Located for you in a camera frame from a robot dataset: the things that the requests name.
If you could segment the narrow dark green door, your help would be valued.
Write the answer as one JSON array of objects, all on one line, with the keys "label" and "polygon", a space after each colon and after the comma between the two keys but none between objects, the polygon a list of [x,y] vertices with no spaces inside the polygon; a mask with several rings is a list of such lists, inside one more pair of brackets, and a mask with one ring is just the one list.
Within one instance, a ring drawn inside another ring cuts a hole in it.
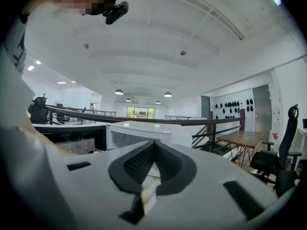
[{"label": "narrow dark green door", "polygon": [[201,96],[201,117],[209,119],[211,113],[211,101],[208,96]]}]

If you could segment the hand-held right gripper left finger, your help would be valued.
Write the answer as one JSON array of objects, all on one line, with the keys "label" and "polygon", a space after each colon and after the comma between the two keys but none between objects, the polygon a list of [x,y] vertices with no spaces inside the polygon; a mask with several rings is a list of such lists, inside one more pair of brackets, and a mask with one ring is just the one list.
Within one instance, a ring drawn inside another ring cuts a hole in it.
[{"label": "hand-held right gripper left finger", "polygon": [[74,230],[156,230],[142,212],[142,183],[154,162],[155,141],[65,160],[62,192]]}]

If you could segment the glass entrance door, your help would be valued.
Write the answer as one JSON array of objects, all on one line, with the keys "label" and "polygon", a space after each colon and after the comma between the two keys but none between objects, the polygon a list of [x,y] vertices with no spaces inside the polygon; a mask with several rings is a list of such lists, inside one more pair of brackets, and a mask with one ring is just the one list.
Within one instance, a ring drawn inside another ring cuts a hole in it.
[{"label": "glass entrance door", "polygon": [[155,108],[132,107],[126,109],[127,118],[155,119]]}]

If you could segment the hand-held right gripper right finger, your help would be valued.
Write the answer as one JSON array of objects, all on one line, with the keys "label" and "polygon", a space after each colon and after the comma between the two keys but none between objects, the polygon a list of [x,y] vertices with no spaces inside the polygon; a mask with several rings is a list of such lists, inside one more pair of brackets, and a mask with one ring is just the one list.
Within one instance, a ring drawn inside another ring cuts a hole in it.
[{"label": "hand-held right gripper right finger", "polygon": [[272,189],[227,159],[170,142],[167,145],[194,160],[196,176],[179,194],[158,196],[134,230],[241,229],[248,219],[224,187],[231,181],[240,184],[263,209],[277,201]]}]

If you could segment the wooden table with metal legs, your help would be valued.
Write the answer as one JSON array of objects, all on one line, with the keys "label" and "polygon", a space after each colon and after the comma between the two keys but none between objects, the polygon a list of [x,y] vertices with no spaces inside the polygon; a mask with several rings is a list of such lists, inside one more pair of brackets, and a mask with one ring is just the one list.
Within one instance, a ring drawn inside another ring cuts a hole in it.
[{"label": "wooden table with metal legs", "polygon": [[254,150],[262,138],[259,132],[236,131],[231,134],[223,135],[217,138],[217,141],[226,143],[230,148],[222,157],[226,156],[232,162],[238,160],[238,166],[242,168],[244,161],[251,162]]}]

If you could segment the black swivel chair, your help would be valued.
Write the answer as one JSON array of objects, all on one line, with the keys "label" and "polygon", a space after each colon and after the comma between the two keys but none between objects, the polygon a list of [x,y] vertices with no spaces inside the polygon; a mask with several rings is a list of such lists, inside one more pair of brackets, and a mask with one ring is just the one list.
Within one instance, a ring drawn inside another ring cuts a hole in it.
[{"label": "black swivel chair", "polygon": [[46,98],[36,97],[34,102],[29,106],[28,113],[32,124],[46,124],[49,108],[46,106]]}]

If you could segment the white red-print bag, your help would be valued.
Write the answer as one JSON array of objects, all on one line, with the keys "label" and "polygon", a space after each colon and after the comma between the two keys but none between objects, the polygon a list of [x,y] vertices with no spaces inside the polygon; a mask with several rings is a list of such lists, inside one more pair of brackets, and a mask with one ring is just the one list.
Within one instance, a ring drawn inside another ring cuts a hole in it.
[{"label": "white red-print bag", "polygon": [[272,151],[278,151],[278,147],[279,147],[279,134],[278,132],[272,131],[270,134],[270,141],[272,143],[274,143],[273,145],[271,145],[271,150]]}]

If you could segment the person's grey printed shirt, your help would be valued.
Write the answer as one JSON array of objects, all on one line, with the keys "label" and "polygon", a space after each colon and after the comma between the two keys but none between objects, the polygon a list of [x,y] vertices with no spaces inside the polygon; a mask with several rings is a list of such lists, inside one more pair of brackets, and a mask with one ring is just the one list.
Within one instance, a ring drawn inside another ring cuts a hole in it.
[{"label": "person's grey printed shirt", "polygon": [[26,58],[26,49],[24,46],[24,37],[28,17],[38,6],[52,2],[61,9],[69,11],[83,12],[83,8],[79,8],[78,3],[71,1],[55,1],[55,0],[32,0],[28,1],[21,8],[13,7],[10,11],[0,12],[5,23],[2,26],[0,48],[6,52],[10,62],[14,65],[16,71],[22,75],[24,72],[24,61]]}]

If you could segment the dark curved stair railing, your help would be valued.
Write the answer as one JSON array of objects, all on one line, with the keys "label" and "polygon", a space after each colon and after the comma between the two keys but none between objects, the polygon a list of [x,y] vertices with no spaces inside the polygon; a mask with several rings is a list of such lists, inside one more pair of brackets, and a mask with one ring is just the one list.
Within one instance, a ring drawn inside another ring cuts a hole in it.
[{"label": "dark curved stair railing", "polygon": [[[100,115],[101,111],[97,111],[94,114],[82,112],[80,109],[72,109],[69,107],[56,107],[48,105],[48,114],[46,121],[48,124],[62,125],[67,122],[65,116],[69,118],[76,118],[81,124],[84,121],[103,122],[103,123],[120,123],[135,121],[139,123],[150,123],[150,124],[164,124],[164,125],[181,125],[183,127],[200,126],[201,128],[195,134],[192,134],[192,148],[200,149],[206,146],[210,146],[210,151],[213,151],[214,144],[217,143],[216,135],[230,131],[236,128],[245,130],[245,111],[240,110],[240,116],[237,118],[226,118],[226,119],[141,119],[141,118],[126,118],[116,117],[113,115]],[[218,124],[239,122],[239,125],[229,129],[217,131]]]}]

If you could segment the grey frosted door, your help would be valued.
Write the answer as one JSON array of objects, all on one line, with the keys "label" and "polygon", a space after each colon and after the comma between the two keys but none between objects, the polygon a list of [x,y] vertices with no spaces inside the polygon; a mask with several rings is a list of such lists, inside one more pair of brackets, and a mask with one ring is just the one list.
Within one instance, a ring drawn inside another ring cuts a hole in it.
[{"label": "grey frosted door", "polygon": [[255,132],[261,133],[261,139],[268,140],[272,128],[272,102],[268,85],[252,89],[254,97]]}]

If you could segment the dark staircase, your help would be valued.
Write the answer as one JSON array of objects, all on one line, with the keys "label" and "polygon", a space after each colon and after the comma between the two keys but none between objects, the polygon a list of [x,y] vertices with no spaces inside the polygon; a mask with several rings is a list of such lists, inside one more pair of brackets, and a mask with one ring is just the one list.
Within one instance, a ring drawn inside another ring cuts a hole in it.
[{"label": "dark staircase", "polygon": [[214,143],[212,143],[212,141],[208,137],[193,139],[192,148],[205,152],[212,152],[219,156],[223,156],[231,151],[230,143],[217,139]]}]

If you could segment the person's left forearm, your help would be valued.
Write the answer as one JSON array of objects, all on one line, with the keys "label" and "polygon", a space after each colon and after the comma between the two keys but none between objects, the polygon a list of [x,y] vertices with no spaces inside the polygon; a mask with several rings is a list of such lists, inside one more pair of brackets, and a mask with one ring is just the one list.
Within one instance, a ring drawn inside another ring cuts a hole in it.
[{"label": "person's left forearm", "polygon": [[54,144],[53,142],[51,142],[47,137],[45,137],[43,134],[39,133],[32,125],[32,123],[28,123],[28,122],[24,122],[21,125],[21,129],[23,131],[26,131],[28,133],[31,133],[32,135],[36,136],[44,145],[47,146],[52,146],[54,148],[56,148],[59,153],[61,154],[62,157],[72,157],[72,156],[76,156],[76,154],[73,153],[69,153],[63,149],[61,149],[60,147],[56,146],[56,144]]}]

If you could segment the white microwave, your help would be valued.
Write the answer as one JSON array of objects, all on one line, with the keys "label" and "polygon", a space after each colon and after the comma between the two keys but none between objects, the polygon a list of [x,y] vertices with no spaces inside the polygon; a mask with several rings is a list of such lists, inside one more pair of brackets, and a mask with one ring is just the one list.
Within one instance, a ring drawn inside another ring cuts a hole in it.
[{"label": "white microwave", "polygon": [[35,129],[61,149],[75,154],[107,151],[142,141],[192,146],[192,135],[181,125],[126,121],[85,125],[39,125]]}]

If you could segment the group of black wall-hung caps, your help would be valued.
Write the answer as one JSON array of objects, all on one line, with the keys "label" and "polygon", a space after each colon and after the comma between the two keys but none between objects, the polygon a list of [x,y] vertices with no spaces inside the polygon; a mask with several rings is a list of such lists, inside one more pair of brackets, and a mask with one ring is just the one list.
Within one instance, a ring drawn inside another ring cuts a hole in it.
[{"label": "group of black wall-hung caps", "polygon": [[213,108],[213,117],[215,119],[235,119],[241,117],[243,103],[239,101],[230,101],[225,103],[217,102]]}]

